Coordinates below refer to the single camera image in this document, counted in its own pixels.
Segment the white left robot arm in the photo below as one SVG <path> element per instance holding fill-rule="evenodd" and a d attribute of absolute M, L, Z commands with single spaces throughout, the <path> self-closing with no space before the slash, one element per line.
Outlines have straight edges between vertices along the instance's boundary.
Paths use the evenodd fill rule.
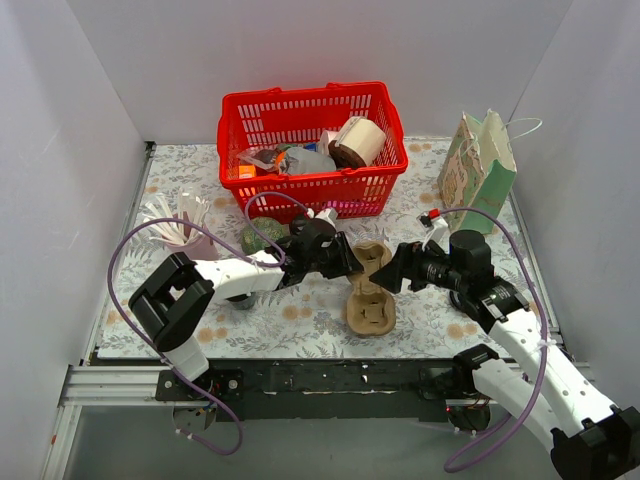
<path fill-rule="evenodd" d="M 331 221 L 313 218 L 253 255 L 210 261 L 172 254 L 135 291 L 128 306 L 151 346 L 179 375 L 180 390 L 200 400 L 211 392 L 213 377 L 195 330 L 210 302 L 241 302 L 255 293 L 289 288 L 309 273 L 334 279 L 363 271 L 345 234 Z"/>

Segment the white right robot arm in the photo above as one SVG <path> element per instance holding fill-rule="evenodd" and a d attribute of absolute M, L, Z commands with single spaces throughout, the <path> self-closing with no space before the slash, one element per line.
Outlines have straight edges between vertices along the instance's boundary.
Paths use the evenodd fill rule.
<path fill-rule="evenodd" d="M 616 479 L 639 465 L 639 412 L 602 394 L 542 332 L 526 299 L 497 276 L 483 235 L 460 230 L 443 251 L 434 241 L 398 246 L 392 260 L 370 277 L 397 293 L 428 285 L 449 290 L 457 309 L 478 323 L 521 368 L 513 372 L 491 349 L 456 356 L 454 389 L 498 402 L 549 453 L 563 479 Z"/>

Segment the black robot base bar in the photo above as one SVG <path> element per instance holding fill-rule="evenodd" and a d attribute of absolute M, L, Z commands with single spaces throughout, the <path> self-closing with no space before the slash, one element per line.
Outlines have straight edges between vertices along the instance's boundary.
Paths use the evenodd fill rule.
<path fill-rule="evenodd" d="M 451 359 L 213 360 L 190 388 L 165 370 L 158 401 L 214 395 L 242 420 L 416 419 L 483 430 L 495 415 Z"/>

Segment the brown cardboard cup carrier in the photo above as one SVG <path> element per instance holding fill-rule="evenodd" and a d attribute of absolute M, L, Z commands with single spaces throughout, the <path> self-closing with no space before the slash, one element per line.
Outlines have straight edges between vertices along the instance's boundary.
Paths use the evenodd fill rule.
<path fill-rule="evenodd" d="M 391 261 L 391 251 L 382 242 L 366 241 L 355 245 L 353 253 L 364 271 L 348 276 L 353 291 L 346 303 L 347 325 L 360 336 L 386 335 L 396 325 L 395 300 L 369 277 Z"/>

